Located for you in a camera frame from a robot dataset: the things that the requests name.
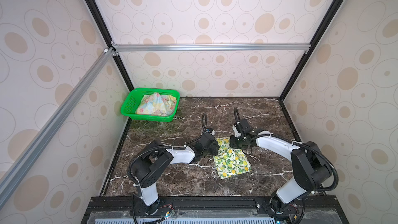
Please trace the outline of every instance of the wire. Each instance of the wire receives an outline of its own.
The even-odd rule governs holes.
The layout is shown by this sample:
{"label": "wire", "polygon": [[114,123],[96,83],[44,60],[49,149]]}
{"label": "wire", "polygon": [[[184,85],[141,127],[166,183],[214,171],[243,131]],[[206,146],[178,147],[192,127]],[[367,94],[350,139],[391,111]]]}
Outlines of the wire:
{"label": "wire", "polygon": [[301,143],[297,143],[297,142],[292,142],[292,144],[298,146],[298,147],[302,147],[304,149],[309,150],[310,152],[315,153],[315,155],[318,155],[320,158],[322,158],[322,160],[324,160],[330,167],[331,172],[333,174],[333,183],[331,184],[331,186],[329,187],[318,187],[315,190],[318,191],[331,191],[334,190],[337,187],[337,184],[339,183],[339,175],[337,174],[337,170],[334,167],[334,165],[331,163],[331,161],[329,161],[329,159],[327,159],[321,152],[318,152],[317,150],[305,145],[305,144],[301,144]]}
{"label": "wire", "polygon": [[161,221],[164,221],[164,220],[165,220],[165,218],[162,217],[159,220],[153,220],[153,221],[150,221],[150,222],[143,222],[142,224],[157,224],[157,223],[159,223]]}
{"label": "wire", "polygon": [[243,152],[243,154],[245,154],[246,156],[250,156],[251,154],[253,154],[253,146],[250,144],[250,154],[247,154],[247,153],[243,150],[243,148],[242,148],[242,152]]}
{"label": "wire", "polygon": [[234,116],[235,116],[235,122],[238,122],[240,120],[240,116],[237,107],[234,107]]}
{"label": "wire", "polygon": [[202,120],[201,120],[201,122],[202,122],[202,133],[200,134],[200,136],[197,137],[197,138],[195,138],[195,139],[192,140],[192,141],[187,142],[186,144],[190,144],[190,143],[192,143],[192,142],[197,141],[197,140],[200,139],[200,137],[202,137],[202,135],[206,132],[206,127],[207,127],[207,114],[206,114],[205,112],[202,114]]}
{"label": "wire", "polygon": [[137,218],[135,217],[135,210],[134,210],[134,196],[132,196],[132,219],[134,220],[134,224],[138,224]]}
{"label": "wire", "polygon": [[174,210],[174,208],[173,208],[173,206],[171,204],[167,204],[167,205],[164,205],[164,206],[159,207],[159,208],[170,208],[170,209]]}
{"label": "wire", "polygon": [[296,215],[299,213],[299,211],[297,210],[297,208],[291,204],[289,204],[290,206],[294,207],[296,209]]}
{"label": "wire", "polygon": [[302,202],[301,215],[300,215],[300,217],[299,217],[298,219],[296,219],[296,221],[294,222],[294,224],[299,224],[299,223],[301,222],[302,218],[304,217],[304,214],[305,214],[304,199],[301,199],[301,202]]}
{"label": "wire", "polygon": [[283,140],[283,141],[286,141],[286,142],[288,142],[288,143],[291,143],[291,142],[292,142],[291,140],[288,140],[288,139],[286,139],[286,138],[284,138],[284,137],[281,137],[281,136],[276,135],[276,134],[271,134],[271,133],[256,135],[256,136],[254,136],[254,137],[246,138],[246,139],[244,139],[244,140],[247,141],[247,142],[251,142],[251,141],[254,141],[254,140],[256,140],[256,139],[258,139],[258,138],[261,138],[261,137],[270,137],[270,136],[279,138],[279,139],[281,139],[281,140]]}

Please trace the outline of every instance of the black metal frame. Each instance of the black metal frame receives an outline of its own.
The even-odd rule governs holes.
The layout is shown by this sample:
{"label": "black metal frame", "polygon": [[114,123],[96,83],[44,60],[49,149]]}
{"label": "black metal frame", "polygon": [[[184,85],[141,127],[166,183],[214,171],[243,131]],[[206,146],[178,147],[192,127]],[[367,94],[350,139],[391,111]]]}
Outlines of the black metal frame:
{"label": "black metal frame", "polygon": [[105,179],[104,185],[102,186],[101,193],[99,194],[101,197],[105,196],[106,190],[108,189],[109,182],[111,180],[113,171],[116,168],[117,160],[119,160],[120,152],[122,151],[123,144],[124,144],[124,142],[126,140],[127,133],[128,133],[128,131],[130,129],[131,122],[132,122],[132,119],[129,118],[127,120],[127,123],[126,123],[125,129],[123,131],[122,137],[120,138],[119,144],[117,146],[115,156],[112,159],[111,167],[109,167],[108,173],[106,175],[106,179]]}
{"label": "black metal frame", "polygon": [[315,32],[315,35],[311,39],[311,42],[310,42],[311,47],[310,47],[310,49],[308,50],[308,52],[306,54],[304,54],[301,57],[300,62],[298,63],[296,69],[294,70],[294,72],[291,75],[289,81],[287,82],[286,87],[282,91],[281,96],[280,96],[281,101],[285,100],[285,98],[286,98],[287,94],[289,93],[290,89],[292,88],[292,86],[296,82],[297,78],[300,76],[301,71],[303,70],[303,68],[305,67],[305,64],[307,63],[308,59],[310,58],[310,56],[314,52],[317,44],[321,40],[321,38],[322,38],[323,34],[325,33],[326,29],[329,27],[329,24],[331,23],[332,19],[336,15],[336,12],[340,8],[342,2],[343,2],[343,0],[333,0],[333,2],[331,3],[328,11],[325,14],[325,17],[322,19],[321,24],[319,25],[318,29]]}
{"label": "black metal frame", "polygon": [[301,138],[300,138],[300,136],[299,136],[299,133],[297,132],[296,127],[295,127],[295,125],[293,124],[293,121],[292,121],[292,119],[290,118],[289,113],[287,112],[287,109],[286,109],[286,107],[285,107],[285,104],[283,103],[283,101],[282,101],[280,98],[278,98],[278,102],[279,102],[279,105],[281,106],[283,115],[286,117],[286,121],[287,121],[287,123],[289,124],[289,127],[290,127],[290,129],[291,129],[291,131],[292,131],[292,133],[293,133],[293,136],[295,137],[295,140],[296,140],[297,142],[301,142]]}
{"label": "black metal frame", "polygon": [[[95,22],[97,23],[97,26],[102,34],[102,37],[105,40],[105,43],[108,47],[113,47],[112,45],[112,37],[111,34],[108,31],[108,28],[106,27],[105,21],[102,18],[102,15],[100,13],[100,10],[97,7],[97,4],[95,2],[95,0],[85,0],[86,4],[88,6],[88,8],[90,9],[90,12],[95,20]],[[127,74],[127,70],[123,65],[123,62],[119,56],[119,54],[117,53],[117,56],[113,57],[124,81],[126,82],[127,88],[131,91],[134,89],[134,86],[132,85],[132,82],[130,80],[129,75]]]}
{"label": "black metal frame", "polygon": [[[206,211],[206,210],[247,210],[257,211],[258,214],[267,214],[270,217],[288,217],[294,214],[294,207],[288,207],[283,214],[275,215],[269,208],[270,196],[265,197],[160,197],[159,206],[172,204],[176,211]],[[300,200],[295,200],[299,211],[302,207]],[[308,196],[304,199],[306,209],[330,210],[335,209],[343,224],[349,224],[343,209],[333,195]],[[92,212],[104,211],[129,211],[132,208],[137,216],[146,218],[159,218],[168,211],[160,208],[154,215],[147,215],[141,200],[136,197],[92,197],[84,213],[81,224],[86,224]]]}

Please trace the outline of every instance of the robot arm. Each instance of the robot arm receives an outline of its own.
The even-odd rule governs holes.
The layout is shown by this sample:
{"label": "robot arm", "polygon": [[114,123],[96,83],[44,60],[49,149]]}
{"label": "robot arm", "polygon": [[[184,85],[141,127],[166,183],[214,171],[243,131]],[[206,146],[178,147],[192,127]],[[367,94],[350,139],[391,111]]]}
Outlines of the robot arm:
{"label": "robot arm", "polygon": [[206,128],[206,123],[207,116],[204,113],[201,135],[183,147],[166,146],[156,139],[130,161],[127,175],[137,187],[138,196],[148,214],[157,210],[159,196],[156,181],[167,166],[174,163],[195,163],[203,156],[217,155],[220,146],[214,137],[214,130]]}
{"label": "robot arm", "polygon": [[[235,114],[235,119],[233,126],[235,136],[230,137],[232,148],[242,149],[256,145],[292,162],[293,178],[271,195],[270,204],[275,213],[284,212],[291,201],[315,189],[329,191],[337,186],[338,175],[333,164],[322,155],[315,143],[290,142],[268,131],[253,130],[246,119],[240,119],[238,113]],[[142,199],[148,214],[157,210],[159,196],[156,181],[169,164],[195,163],[204,155],[217,155],[219,146],[214,131],[206,128],[203,121],[202,126],[203,132],[200,137],[192,141],[196,141],[194,144],[189,142],[184,147],[173,147],[165,146],[159,140],[155,140],[130,162],[127,174],[135,183],[138,196]],[[319,187],[331,175],[334,176],[333,184],[327,188]]]}
{"label": "robot arm", "polygon": [[[292,163],[293,178],[272,194],[270,204],[276,213],[282,213],[291,201],[315,189],[330,191],[336,188],[336,169],[314,142],[290,142],[271,132],[254,130],[246,119],[240,118],[236,108],[234,115],[236,122],[232,129],[235,136],[230,137],[231,147],[242,149],[255,145],[271,150]],[[331,175],[334,177],[333,184],[327,188],[319,187]]]}

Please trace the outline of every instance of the circle pattern wallpaper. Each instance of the circle pattern wallpaper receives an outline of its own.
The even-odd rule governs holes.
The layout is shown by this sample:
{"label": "circle pattern wallpaper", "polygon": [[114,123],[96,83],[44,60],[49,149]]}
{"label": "circle pattern wallpaper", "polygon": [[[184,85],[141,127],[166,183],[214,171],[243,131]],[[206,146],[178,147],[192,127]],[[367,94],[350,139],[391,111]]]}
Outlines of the circle pattern wallpaper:
{"label": "circle pattern wallpaper", "polygon": [[116,43],[203,44],[309,42],[333,0],[97,1]]}
{"label": "circle pattern wallpaper", "polygon": [[[103,53],[83,0],[0,0],[0,179]],[[0,223],[80,223],[126,118],[109,60],[0,211]]]}
{"label": "circle pattern wallpaper", "polygon": [[121,52],[135,87],[173,89],[182,96],[279,96],[302,50]]}
{"label": "circle pattern wallpaper", "polygon": [[[397,223],[398,1],[346,0],[285,99],[350,223]],[[324,185],[329,186],[331,179]]]}

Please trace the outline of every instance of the ventilation grille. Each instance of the ventilation grille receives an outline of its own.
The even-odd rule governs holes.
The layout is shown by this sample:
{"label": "ventilation grille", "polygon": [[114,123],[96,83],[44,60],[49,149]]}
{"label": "ventilation grille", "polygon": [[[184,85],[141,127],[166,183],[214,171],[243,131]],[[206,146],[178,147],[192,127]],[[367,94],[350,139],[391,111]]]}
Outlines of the ventilation grille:
{"label": "ventilation grille", "polygon": [[[156,219],[146,218],[138,220],[138,224]],[[131,218],[123,219],[96,219],[95,224],[134,224]],[[161,224],[275,224],[270,217],[246,217],[246,218],[178,218],[178,220],[164,220]]]}
{"label": "ventilation grille", "polygon": [[127,106],[126,106],[126,111],[127,112],[129,112],[129,113],[135,113],[134,112],[134,107],[135,107],[135,104],[137,103],[137,101],[135,100],[135,98],[134,97],[131,97],[131,99],[129,100],[129,102],[127,103]]}
{"label": "ventilation grille", "polygon": [[[153,94],[153,93],[154,93],[153,91],[145,91],[145,90],[142,90],[142,91],[141,91],[142,97],[144,97],[144,95],[151,95],[151,94]],[[161,92],[160,94],[161,94],[161,95],[172,95],[173,92]]]}

